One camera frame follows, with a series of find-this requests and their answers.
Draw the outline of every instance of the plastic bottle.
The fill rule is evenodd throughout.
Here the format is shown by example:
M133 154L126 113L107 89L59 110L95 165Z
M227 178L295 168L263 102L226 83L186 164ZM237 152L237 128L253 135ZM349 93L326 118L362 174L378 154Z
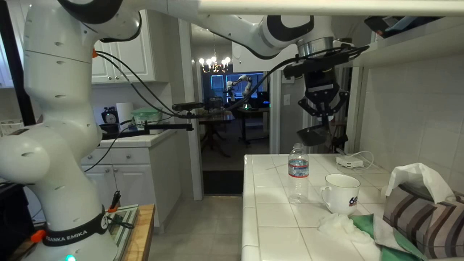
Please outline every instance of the plastic bottle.
M305 147L302 144L292 145L288 154L288 200L298 203L307 197L308 164Z

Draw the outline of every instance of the drawer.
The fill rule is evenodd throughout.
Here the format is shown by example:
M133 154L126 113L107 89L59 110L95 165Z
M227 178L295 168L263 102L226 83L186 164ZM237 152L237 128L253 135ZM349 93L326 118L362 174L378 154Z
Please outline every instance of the drawer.
M94 149L82 158L81 164L95 164L107 148ZM149 151L146 148L111 148L99 164L149 164Z

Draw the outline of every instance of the white tile countertop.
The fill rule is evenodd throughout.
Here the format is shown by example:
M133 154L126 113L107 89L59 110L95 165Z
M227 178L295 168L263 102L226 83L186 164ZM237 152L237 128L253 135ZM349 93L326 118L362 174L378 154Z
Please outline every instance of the white tile countertop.
M324 177L343 173L360 181L355 215L382 216L381 187L389 174L378 167L346 170L334 154L308 155L308 197L287 200L287 155L244 155L242 261L371 261L379 260L374 244L336 239L317 231L330 213L321 207L318 190Z
M127 138L118 138L115 144L113 145L114 148L150 148L160 141L172 136L175 131L163 131L160 133L152 133L152 135L140 135L140 136L127 136ZM99 148L107 148L113 144L114 139L104 139L99 142Z

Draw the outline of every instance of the striped cushion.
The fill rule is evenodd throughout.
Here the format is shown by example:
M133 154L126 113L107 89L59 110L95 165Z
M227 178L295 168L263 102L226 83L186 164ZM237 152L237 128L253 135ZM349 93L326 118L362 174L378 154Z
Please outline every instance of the striped cushion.
M434 205L395 187L387 197L382 219L429 258L464 257L464 203Z

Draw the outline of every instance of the mug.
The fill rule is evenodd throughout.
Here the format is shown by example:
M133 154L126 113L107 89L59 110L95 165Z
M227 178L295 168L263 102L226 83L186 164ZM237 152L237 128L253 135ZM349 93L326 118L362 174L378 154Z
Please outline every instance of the mug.
M321 203L337 215L349 215L355 210L359 193L359 180L345 174L329 174L326 186L320 189Z

